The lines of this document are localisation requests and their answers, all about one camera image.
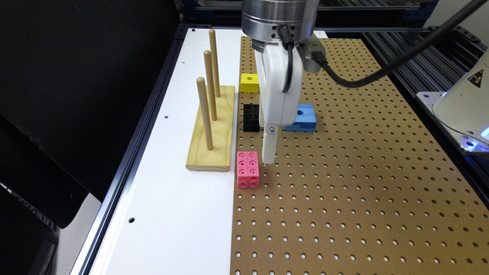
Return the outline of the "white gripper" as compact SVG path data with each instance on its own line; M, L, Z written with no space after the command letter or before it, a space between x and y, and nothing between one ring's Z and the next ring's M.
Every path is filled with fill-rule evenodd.
M303 63L296 48L293 49L293 74L289 89L287 82L288 53L282 44L265 44L263 52L255 52L260 88L260 109L264 135L262 162L274 162L277 146L277 127L295 122L303 84Z

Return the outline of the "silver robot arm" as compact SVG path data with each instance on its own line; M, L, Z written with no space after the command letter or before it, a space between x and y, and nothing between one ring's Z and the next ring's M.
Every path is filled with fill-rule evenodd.
M242 30L255 50L265 164L274 162L279 127L296 120L303 83L303 58L297 47L313 36L318 6L307 0L242 2Z

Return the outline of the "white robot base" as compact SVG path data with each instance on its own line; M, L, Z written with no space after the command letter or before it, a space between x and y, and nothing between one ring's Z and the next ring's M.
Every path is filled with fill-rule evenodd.
M416 96L462 150L488 152L488 52L450 90Z

